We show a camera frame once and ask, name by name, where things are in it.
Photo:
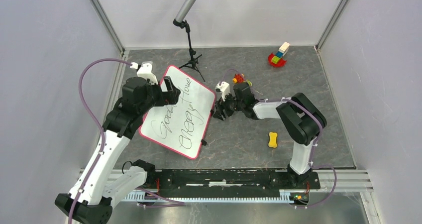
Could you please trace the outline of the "pink framed whiteboard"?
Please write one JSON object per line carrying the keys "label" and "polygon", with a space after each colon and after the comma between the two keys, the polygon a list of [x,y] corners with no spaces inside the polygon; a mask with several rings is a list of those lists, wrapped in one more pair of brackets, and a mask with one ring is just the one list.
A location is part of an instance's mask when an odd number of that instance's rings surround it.
{"label": "pink framed whiteboard", "polygon": [[150,141],[194,160],[199,155],[216,95],[174,65],[167,68],[165,76],[169,76],[181,91],[179,100],[175,105],[150,109],[139,133]]}

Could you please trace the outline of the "yellow bone shaped eraser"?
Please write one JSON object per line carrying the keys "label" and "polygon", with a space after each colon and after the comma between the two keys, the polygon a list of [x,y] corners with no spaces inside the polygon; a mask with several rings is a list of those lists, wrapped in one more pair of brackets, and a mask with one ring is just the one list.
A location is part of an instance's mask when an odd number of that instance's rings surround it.
{"label": "yellow bone shaped eraser", "polygon": [[278,134],[276,132],[269,132],[269,141],[268,141],[268,147],[270,148],[277,148],[277,137]]}

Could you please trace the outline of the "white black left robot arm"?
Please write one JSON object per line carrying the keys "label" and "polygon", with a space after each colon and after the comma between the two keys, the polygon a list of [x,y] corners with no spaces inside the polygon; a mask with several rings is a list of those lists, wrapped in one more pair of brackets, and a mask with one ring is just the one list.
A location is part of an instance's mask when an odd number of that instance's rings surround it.
{"label": "white black left robot arm", "polygon": [[75,186],[58,194],[55,205],[68,217],[68,222],[106,224],[113,208],[138,186],[150,188],[156,183],[154,166],[138,160],[110,185],[106,184],[115,162],[141,127],[143,117],[153,107],[174,107],[192,96],[195,102],[206,101],[207,87],[185,79],[185,84],[173,84],[169,76],[163,78],[166,90],[150,79],[129,78],[122,87],[122,97],[99,126],[100,141]]}

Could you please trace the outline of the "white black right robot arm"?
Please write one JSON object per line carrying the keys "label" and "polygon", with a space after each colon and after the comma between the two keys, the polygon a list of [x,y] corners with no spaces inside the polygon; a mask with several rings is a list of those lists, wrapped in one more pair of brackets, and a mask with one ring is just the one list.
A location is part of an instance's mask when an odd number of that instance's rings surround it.
{"label": "white black right robot arm", "polygon": [[216,85],[215,91],[221,97],[214,104],[213,117],[225,120],[235,112],[242,112],[253,120],[281,120],[294,141],[287,180],[293,188],[302,187],[314,169],[315,148],[327,125],[324,115],[303,93],[269,100],[256,98],[248,83],[237,83],[232,90],[233,93],[227,82]]}

